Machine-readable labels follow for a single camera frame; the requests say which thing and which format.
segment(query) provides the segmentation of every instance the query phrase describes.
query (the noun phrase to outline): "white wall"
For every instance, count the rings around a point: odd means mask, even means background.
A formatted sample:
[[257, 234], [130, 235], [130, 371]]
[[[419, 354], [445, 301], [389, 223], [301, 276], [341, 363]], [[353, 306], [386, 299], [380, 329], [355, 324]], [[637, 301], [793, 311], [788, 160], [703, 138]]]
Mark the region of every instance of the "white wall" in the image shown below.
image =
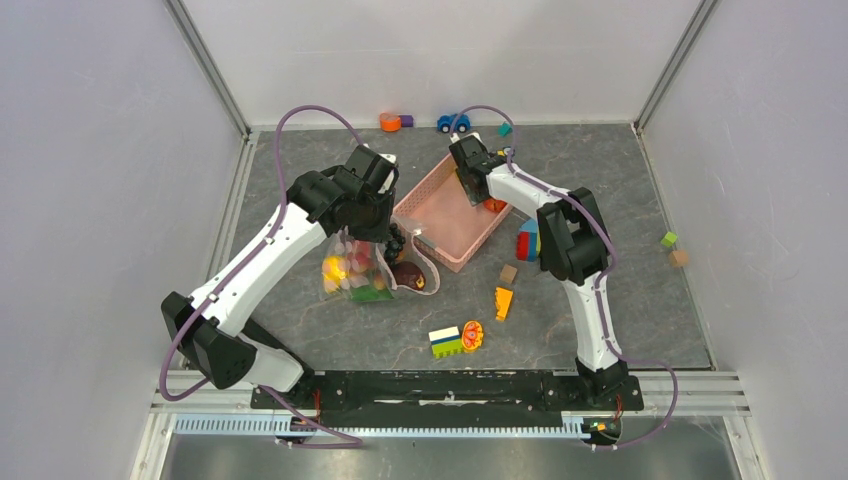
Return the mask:
[[848, 3], [722, 2], [647, 126], [774, 478], [845, 478]]
[[0, 18], [0, 477], [126, 478], [240, 139], [161, 2]]
[[[358, 125], [374, 125], [381, 111], [435, 125], [471, 103], [521, 122], [630, 121], [698, 4], [184, 1], [253, 125], [276, 124], [303, 103]], [[335, 124], [320, 114], [295, 121]]]

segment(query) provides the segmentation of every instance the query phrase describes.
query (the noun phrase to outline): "tan toy block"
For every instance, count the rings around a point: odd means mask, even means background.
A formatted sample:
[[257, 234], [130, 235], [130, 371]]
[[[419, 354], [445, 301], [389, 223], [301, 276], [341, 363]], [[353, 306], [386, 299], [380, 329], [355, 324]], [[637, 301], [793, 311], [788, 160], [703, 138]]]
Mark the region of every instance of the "tan toy block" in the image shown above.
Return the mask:
[[512, 265], [504, 265], [503, 270], [501, 270], [501, 281], [506, 283], [507, 285], [512, 285], [512, 282], [515, 281], [515, 275], [517, 273], [517, 268], [513, 267]]
[[686, 250], [675, 250], [668, 254], [668, 261], [672, 267], [685, 267], [689, 265], [689, 255], [686, 253]]

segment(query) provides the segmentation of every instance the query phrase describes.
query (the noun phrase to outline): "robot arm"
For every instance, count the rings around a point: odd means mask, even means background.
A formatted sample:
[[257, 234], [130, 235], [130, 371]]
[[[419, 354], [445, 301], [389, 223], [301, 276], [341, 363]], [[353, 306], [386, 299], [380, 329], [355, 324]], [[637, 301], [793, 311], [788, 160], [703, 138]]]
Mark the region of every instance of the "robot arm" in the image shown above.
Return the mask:
[[[556, 204], [560, 201], [550, 191], [558, 190], [563, 194], [569, 191], [564, 188], [548, 185], [547, 191], [543, 191], [518, 178], [516, 172], [511, 172], [506, 165], [501, 165], [492, 170], [486, 177], [489, 194], [492, 198], [503, 200], [513, 207], [521, 210], [529, 217], [535, 217], [539, 209], [548, 204]], [[542, 249], [545, 249], [545, 240], [542, 240]], [[571, 305], [571, 313], [574, 316], [574, 326], [577, 329], [577, 358], [590, 370], [596, 371], [606, 369], [618, 361], [604, 341], [601, 329], [601, 318], [598, 313], [598, 299], [595, 296], [594, 281], [600, 272], [586, 277], [582, 285], [578, 285], [570, 279], [561, 281]], [[609, 304], [607, 302], [606, 278], [601, 279], [601, 296], [606, 318], [610, 318]], [[609, 329], [609, 340], [618, 348], [615, 334]]]
[[[271, 229], [281, 215], [279, 206], [221, 272], [190, 297], [172, 292], [162, 302], [172, 338], [196, 309], [210, 302], [180, 351], [217, 388], [244, 380], [289, 391], [303, 375], [303, 365], [285, 350], [241, 335], [250, 314], [298, 260], [340, 229], [347, 228], [359, 240], [388, 240], [397, 178], [394, 155], [380, 155], [365, 146], [356, 147], [343, 166], [298, 177], [288, 190], [278, 232]], [[219, 290], [222, 279], [236, 269], [238, 274]]]
[[[565, 288], [577, 330], [577, 367], [590, 389], [598, 394], [627, 376], [627, 366], [610, 350], [618, 350], [612, 326], [604, 336], [599, 309], [610, 318], [606, 278], [600, 281], [601, 301], [595, 295], [595, 280], [607, 267], [608, 252], [585, 218], [562, 200], [568, 195], [583, 205], [604, 227], [592, 193], [585, 188], [569, 191], [549, 185], [510, 168], [502, 156], [490, 154], [473, 133], [452, 137], [451, 154], [457, 163], [460, 181], [469, 200], [480, 203], [488, 198], [505, 201], [524, 214], [538, 219], [541, 238], [541, 267], [549, 270]], [[528, 182], [520, 177], [529, 178]]]

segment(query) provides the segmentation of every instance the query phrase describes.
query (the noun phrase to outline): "blue toy block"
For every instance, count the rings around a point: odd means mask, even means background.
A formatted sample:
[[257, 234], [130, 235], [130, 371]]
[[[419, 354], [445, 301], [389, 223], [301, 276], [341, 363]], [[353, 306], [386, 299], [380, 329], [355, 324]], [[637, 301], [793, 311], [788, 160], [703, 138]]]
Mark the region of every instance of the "blue toy block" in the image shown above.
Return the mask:
[[[453, 123], [453, 119], [456, 118], [456, 113], [453, 115], [442, 115], [439, 117], [439, 121], [436, 122], [436, 129], [442, 133], [450, 132], [451, 123]], [[468, 130], [471, 130], [471, 120], [468, 118], [468, 115], [462, 115], [459, 117], [459, 120], [456, 121], [456, 131], [459, 133], [465, 133]]]

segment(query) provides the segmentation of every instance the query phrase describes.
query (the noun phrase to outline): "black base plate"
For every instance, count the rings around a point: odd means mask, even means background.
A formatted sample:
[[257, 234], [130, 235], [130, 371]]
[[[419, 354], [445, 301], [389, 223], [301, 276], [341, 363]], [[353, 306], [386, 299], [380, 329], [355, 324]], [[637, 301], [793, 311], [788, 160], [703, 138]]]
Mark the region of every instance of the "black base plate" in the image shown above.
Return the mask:
[[[591, 402], [581, 398], [582, 379], [549, 370], [327, 371], [302, 379], [320, 392], [320, 414], [330, 427], [462, 428], [556, 427], [561, 412], [643, 410], [639, 380], [629, 376], [619, 388]], [[314, 408], [313, 398], [291, 398]], [[450, 401], [467, 403], [457, 405]], [[254, 409], [279, 409], [265, 393], [253, 394]]]

